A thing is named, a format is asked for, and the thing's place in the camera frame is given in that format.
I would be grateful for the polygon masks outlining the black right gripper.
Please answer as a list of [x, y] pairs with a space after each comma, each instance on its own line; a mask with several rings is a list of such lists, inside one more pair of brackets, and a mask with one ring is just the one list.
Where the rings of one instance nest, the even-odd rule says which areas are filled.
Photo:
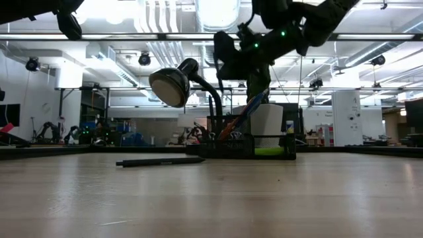
[[221, 80], [256, 79], [270, 81], [269, 67], [274, 63], [271, 56], [271, 46], [274, 36], [253, 33], [250, 30], [240, 30], [237, 33], [239, 47], [235, 40], [224, 31], [216, 32], [213, 36], [214, 60], [221, 61], [216, 67], [217, 78]]

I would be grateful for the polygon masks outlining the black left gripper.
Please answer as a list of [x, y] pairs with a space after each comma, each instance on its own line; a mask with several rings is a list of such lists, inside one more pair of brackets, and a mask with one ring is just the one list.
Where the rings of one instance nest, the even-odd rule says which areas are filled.
[[52, 12], [57, 18], [59, 30], [69, 40], [80, 40], [82, 29], [72, 13], [75, 13], [83, 2], [84, 0], [33, 0], [35, 6], [32, 9], [36, 11], [34, 15]]

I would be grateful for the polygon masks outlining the orange pencil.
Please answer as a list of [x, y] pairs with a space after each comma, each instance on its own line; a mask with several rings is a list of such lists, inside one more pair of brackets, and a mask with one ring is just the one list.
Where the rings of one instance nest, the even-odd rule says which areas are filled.
[[265, 92], [261, 92], [248, 102], [248, 104], [241, 111], [240, 115], [236, 116], [232, 123], [228, 125], [230, 133], [234, 132], [236, 128], [241, 126], [244, 121], [251, 116], [251, 114], [260, 106], [264, 96]]
[[227, 136], [238, 126], [240, 126], [248, 117], [242, 116], [242, 111], [236, 119], [234, 119], [231, 123], [229, 123], [224, 130], [221, 131], [218, 139], [219, 140], [225, 140]]

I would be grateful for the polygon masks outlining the green sticky note pad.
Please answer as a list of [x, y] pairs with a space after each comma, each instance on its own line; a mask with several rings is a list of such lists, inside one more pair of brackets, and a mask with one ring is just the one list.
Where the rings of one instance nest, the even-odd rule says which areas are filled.
[[261, 147], [255, 148], [254, 154], [256, 156], [279, 156], [284, 154], [283, 147]]

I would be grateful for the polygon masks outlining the black mesh desk organizer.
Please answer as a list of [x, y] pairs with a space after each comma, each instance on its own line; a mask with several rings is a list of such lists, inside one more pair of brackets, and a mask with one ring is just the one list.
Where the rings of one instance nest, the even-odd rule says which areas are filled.
[[[210, 122], [207, 117], [207, 130], [210, 133]], [[223, 129], [235, 119], [233, 115], [221, 117]], [[205, 159], [255, 159], [255, 160], [295, 160], [297, 158], [295, 136], [293, 134], [281, 134], [279, 136], [253, 136], [243, 134], [242, 138], [232, 140], [230, 134], [225, 140], [219, 140], [220, 132], [215, 133], [215, 139], [208, 137], [206, 141], [196, 146], [195, 152]], [[283, 147], [284, 154], [279, 156], [256, 156], [255, 148]]]

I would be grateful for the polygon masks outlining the long ceiling light strip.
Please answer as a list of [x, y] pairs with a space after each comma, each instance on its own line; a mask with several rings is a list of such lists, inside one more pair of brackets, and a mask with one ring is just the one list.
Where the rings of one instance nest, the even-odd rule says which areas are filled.
[[[67, 41], [63, 34], [50, 33], [4, 33], [2, 41]], [[84, 34], [81, 41], [212, 41], [213, 33], [131, 33], [131, 34]], [[423, 42], [423, 34], [338, 34], [333, 33], [328, 41], [358, 42]]]

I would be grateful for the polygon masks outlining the black gooseneck desk lamp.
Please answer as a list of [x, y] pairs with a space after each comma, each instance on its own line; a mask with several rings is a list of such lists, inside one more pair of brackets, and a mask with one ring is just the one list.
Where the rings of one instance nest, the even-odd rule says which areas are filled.
[[183, 108], [188, 102], [190, 82], [199, 84], [213, 98], [216, 119], [214, 132], [220, 132], [223, 129], [221, 98], [216, 89], [199, 75], [198, 70], [199, 63], [187, 58], [178, 67], [167, 67], [153, 72], [149, 76], [149, 85], [153, 93], [167, 106]]

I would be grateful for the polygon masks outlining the white lampshade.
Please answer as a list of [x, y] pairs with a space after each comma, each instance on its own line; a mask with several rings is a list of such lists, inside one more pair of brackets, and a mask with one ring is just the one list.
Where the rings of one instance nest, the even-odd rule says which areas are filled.
[[179, 128], [193, 128], [196, 116], [193, 114], [179, 114], [177, 126]]

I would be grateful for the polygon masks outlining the black metal rack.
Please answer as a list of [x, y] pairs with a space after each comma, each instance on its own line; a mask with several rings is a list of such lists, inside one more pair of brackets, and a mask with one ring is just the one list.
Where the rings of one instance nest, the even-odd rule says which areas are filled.
[[72, 126], [80, 128], [79, 145], [107, 146], [112, 142], [109, 126], [110, 88], [80, 86], [59, 88], [58, 126], [63, 141]]

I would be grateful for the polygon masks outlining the white square pillar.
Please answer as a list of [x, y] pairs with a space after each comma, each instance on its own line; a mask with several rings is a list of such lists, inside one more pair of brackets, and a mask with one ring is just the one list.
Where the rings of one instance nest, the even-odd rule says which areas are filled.
[[360, 93], [335, 91], [332, 94], [334, 145], [362, 145], [362, 119]]

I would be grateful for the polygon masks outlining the blue storage bin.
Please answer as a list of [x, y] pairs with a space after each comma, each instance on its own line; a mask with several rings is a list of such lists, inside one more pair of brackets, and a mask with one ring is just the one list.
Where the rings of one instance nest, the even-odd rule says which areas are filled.
[[120, 147], [141, 147], [143, 136], [136, 132], [136, 124], [124, 122], [116, 127], [117, 145]]

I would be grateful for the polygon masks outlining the black desk monitor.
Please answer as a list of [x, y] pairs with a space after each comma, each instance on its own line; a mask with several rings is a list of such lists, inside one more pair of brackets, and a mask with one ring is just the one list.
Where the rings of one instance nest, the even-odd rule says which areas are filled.
[[423, 98], [405, 102], [406, 123], [417, 134], [423, 134]]

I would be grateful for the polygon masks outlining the white rectangular air duct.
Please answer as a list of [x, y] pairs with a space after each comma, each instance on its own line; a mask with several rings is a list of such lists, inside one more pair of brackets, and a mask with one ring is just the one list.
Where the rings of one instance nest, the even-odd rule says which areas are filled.
[[131, 88], [139, 91], [149, 100], [159, 101], [156, 94], [151, 90], [147, 90], [149, 88], [147, 84], [142, 83], [128, 68], [116, 61], [116, 51], [110, 46], [107, 48], [107, 51], [104, 51], [99, 44], [90, 43], [87, 46], [86, 53], [92, 59], [92, 63], [97, 67], [113, 72], [115, 76], [119, 77], [123, 82], [127, 82]]

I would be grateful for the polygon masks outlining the silver round air duct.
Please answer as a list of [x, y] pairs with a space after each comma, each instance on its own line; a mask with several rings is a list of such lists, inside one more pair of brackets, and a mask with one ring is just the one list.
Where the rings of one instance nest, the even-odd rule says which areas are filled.
[[206, 32], [228, 30], [236, 25], [241, 0], [195, 0], [196, 18]]

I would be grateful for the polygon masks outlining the black wall monitor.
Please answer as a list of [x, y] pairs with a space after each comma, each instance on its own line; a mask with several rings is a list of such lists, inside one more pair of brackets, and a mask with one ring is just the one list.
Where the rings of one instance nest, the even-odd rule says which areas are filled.
[[20, 104], [0, 104], [0, 128], [9, 123], [20, 126]]

